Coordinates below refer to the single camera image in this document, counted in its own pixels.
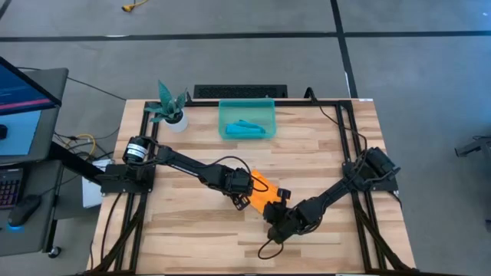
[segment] yellow cable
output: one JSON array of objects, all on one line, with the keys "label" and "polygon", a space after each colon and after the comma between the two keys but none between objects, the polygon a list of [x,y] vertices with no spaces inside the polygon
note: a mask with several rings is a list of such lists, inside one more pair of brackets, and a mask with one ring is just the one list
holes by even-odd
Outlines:
[{"label": "yellow cable", "polygon": [[139,5],[143,5],[147,2],[148,0],[143,0],[141,2],[138,2],[136,4],[129,4],[129,5],[124,5],[123,7],[121,7],[123,9],[123,11],[125,12],[131,12],[133,11],[133,9]]},{"label": "yellow cable", "polygon": [[[92,153],[94,153],[94,151],[95,151],[95,147],[96,147],[96,141],[95,141],[95,138],[94,138],[94,137],[93,137],[91,134],[88,134],[88,133],[78,134],[76,137],[77,137],[77,138],[79,138],[79,139],[80,139],[80,138],[82,138],[82,137],[88,137],[88,138],[90,138],[90,139],[92,140],[92,149],[91,149],[91,151],[89,152],[89,156],[91,156],[91,155],[92,155]],[[70,146],[71,141],[72,141],[72,140],[68,140],[68,142],[66,142],[66,143],[64,144],[64,147],[68,149],[68,146]]]}]

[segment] potted plant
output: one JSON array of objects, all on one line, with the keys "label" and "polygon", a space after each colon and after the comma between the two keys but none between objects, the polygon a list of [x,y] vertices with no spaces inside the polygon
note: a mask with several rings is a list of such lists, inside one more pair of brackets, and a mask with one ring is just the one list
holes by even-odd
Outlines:
[{"label": "potted plant", "polygon": [[150,121],[158,123],[165,120],[166,125],[174,132],[181,132],[187,128],[187,117],[183,107],[186,104],[186,92],[177,96],[176,99],[167,87],[159,80],[160,103],[149,103],[145,111],[154,112],[156,116]]}]

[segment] mouse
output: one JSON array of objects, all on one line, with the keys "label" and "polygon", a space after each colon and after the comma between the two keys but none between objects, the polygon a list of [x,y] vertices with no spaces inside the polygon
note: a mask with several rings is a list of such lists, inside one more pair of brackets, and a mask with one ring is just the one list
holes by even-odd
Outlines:
[{"label": "mouse", "polygon": [[25,196],[8,214],[8,224],[13,227],[25,224],[40,204],[39,195]]}]

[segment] keyboard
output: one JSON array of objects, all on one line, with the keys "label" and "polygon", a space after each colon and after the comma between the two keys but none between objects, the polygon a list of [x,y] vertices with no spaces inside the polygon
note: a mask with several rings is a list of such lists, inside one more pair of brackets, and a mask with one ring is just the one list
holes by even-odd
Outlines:
[{"label": "keyboard", "polygon": [[0,169],[0,209],[10,209],[21,198],[22,168]]},{"label": "keyboard", "polygon": [[196,99],[286,98],[286,85],[195,85]]}]

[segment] plant leaf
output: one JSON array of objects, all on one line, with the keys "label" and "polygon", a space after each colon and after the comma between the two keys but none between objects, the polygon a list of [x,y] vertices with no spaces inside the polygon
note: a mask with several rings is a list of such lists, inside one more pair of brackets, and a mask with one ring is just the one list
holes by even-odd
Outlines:
[{"label": "plant leaf", "polygon": [[167,87],[160,80],[159,80],[159,97],[162,106],[165,106],[173,99],[169,89],[167,89]]},{"label": "plant leaf", "polygon": [[159,123],[163,119],[164,119],[164,117],[155,117],[155,118],[150,119],[150,122]]},{"label": "plant leaf", "polygon": [[183,108],[185,104],[186,104],[186,92],[177,96],[177,99],[176,99],[176,105],[180,109]]},{"label": "plant leaf", "polygon": [[167,114],[173,114],[176,112],[176,103],[174,101],[170,101],[167,104]]},{"label": "plant leaf", "polygon": [[148,107],[150,107],[150,108],[161,108],[162,104],[149,102]]},{"label": "plant leaf", "polygon": [[166,108],[164,108],[164,107],[161,107],[161,108],[160,108],[160,111],[159,111],[159,114],[162,114],[162,115],[164,115],[164,116],[165,116],[165,115],[167,115],[167,109],[166,109]]},{"label": "plant leaf", "polygon": [[154,112],[154,113],[160,113],[160,112],[162,112],[162,107],[157,107],[157,108],[145,107],[145,111]]}]

